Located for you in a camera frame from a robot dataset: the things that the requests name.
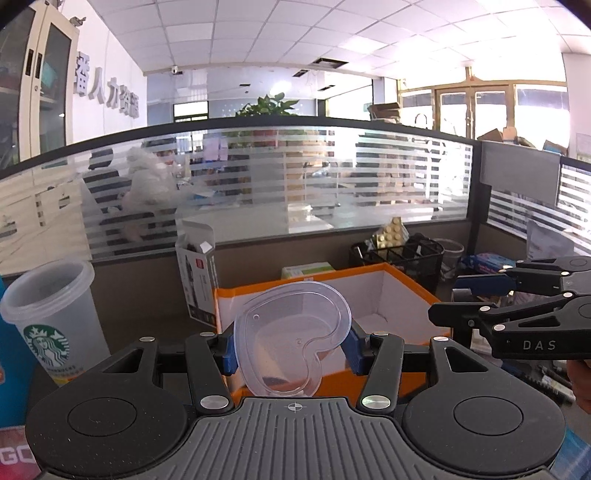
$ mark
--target white box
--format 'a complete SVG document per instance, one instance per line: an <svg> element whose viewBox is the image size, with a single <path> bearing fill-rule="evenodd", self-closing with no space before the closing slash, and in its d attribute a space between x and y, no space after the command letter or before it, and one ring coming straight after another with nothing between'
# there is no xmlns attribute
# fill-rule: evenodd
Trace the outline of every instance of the white box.
<svg viewBox="0 0 591 480"><path fill-rule="evenodd" d="M311 277L319 273L334 271L335 269L328 262L316 262L307 265L295 265L294 267L283 267L281 269L281 278Z"/></svg>
<svg viewBox="0 0 591 480"><path fill-rule="evenodd" d="M213 260L213 229L205 223L185 219L183 230L184 234L179 236L175 247L189 316L215 327L216 305L213 292L217 288L217 274Z"/></svg>

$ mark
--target plastic cup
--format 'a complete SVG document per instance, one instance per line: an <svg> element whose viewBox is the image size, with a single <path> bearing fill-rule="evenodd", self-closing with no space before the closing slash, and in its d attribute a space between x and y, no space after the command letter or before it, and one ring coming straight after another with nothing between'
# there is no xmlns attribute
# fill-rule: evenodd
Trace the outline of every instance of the plastic cup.
<svg viewBox="0 0 591 480"><path fill-rule="evenodd" d="M4 321L58 385L109 356L90 292L94 277L88 262L58 260L20 276L0 301Z"/></svg>

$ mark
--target glass door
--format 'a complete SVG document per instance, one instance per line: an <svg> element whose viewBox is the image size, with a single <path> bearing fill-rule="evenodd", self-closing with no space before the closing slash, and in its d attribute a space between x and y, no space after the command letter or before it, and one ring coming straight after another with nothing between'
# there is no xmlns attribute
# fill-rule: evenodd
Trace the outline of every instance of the glass door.
<svg viewBox="0 0 591 480"><path fill-rule="evenodd" d="M495 128L513 125L509 112L514 99L509 86L436 90L436 129L477 138Z"/></svg>
<svg viewBox="0 0 591 480"><path fill-rule="evenodd" d="M460 137L470 137L468 95L465 91L439 93L439 130Z"/></svg>
<svg viewBox="0 0 591 480"><path fill-rule="evenodd" d="M0 169L31 156L28 105L44 12L34 4L0 30Z"/></svg>
<svg viewBox="0 0 591 480"><path fill-rule="evenodd" d="M31 98L31 154L71 143L72 95L78 29L47 7L34 59Z"/></svg>

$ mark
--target clear plastic lid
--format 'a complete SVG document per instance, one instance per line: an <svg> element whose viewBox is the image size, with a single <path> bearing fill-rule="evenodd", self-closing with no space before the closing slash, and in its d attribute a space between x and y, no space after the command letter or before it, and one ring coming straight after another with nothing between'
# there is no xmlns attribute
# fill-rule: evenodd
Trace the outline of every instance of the clear plastic lid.
<svg viewBox="0 0 591 480"><path fill-rule="evenodd" d="M311 397L322 380L320 360L350 328L349 305L320 282L288 283L254 297L234 321L246 386L260 397Z"/></svg>

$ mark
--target gray partition panel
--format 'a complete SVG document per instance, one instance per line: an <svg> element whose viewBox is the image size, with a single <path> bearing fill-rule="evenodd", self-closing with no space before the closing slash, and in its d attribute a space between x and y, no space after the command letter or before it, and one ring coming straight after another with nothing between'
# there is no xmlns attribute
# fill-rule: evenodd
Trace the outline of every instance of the gray partition panel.
<svg viewBox="0 0 591 480"><path fill-rule="evenodd" d="M500 142L482 142L480 181L494 190L509 191L555 205L560 155Z"/></svg>

